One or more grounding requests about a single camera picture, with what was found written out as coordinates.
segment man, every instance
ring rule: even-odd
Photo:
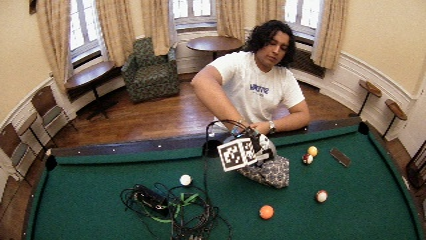
[[[302,128],[308,108],[289,71],[295,51],[290,27],[271,20],[253,29],[245,51],[215,59],[194,76],[195,95],[219,120],[234,120],[262,134]],[[271,119],[283,104],[290,114]],[[225,124],[227,130],[234,125]]]

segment dark curly hair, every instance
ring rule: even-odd
[[[261,26],[255,26],[251,35],[245,43],[243,51],[255,53],[261,48],[263,48],[273,40],[277,32],[287,34],[290,37],[290,43],[283,55],[281,62],[277,64],[279,67],[287,67],[292,62],[295,53],[295,40],[291,28],[287,24],[278,20],[270,20],[265,22]]]

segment round wooden table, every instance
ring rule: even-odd
[[[117,104],[115,101],[106,102],[99,100],[99,96],[97,93],[97,86],[101,82],[106,81],[103,76],[113,70],[114,68],[114,62],[106,61],[99,62],[94,64],[93,66],[83,69],[81,72],[76,73],[65,83],[65,88],[68,90],[79,88],[85,85],[90,86],[90,89],[94,94],[94,101],[95,101],[95,111],[87,116],[87,120],[90,120],[97,114],[102,114],[105,118],[107,118],[106,115],[106,109],[110,108],[113,105]]]
[[[186,47],[205,52],[213,52],[213,60],[217,58],[218,52],[231,52],[242,47],[242,42],[233,37],[206,36],[191,39]]]

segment white t-shirt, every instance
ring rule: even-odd
[[[274,66],[267,73],[262,72],[251,52],[227,54],[209,65],[218,70],[226,96],[249,123],[271,120],[279,104],[291,108],[304,100],[287,68]]]

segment man's arm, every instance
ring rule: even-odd
[[[197,73],[190,84],[194,88],[199,101],[217,119],[229,119],[234,121],[242,120],[242,116],[222,89],[222,76],[213,66],[207,65]],[[231,124],[225,124],[225,126],[231,130]]]
[[[289,115],[273,120],[277,132],[296,130],[308,124],[310,114],[304,100],[289,108],[289,112]],[[269,122],[253,123],[250,126],[255,128],[259,133],[269,133]]]

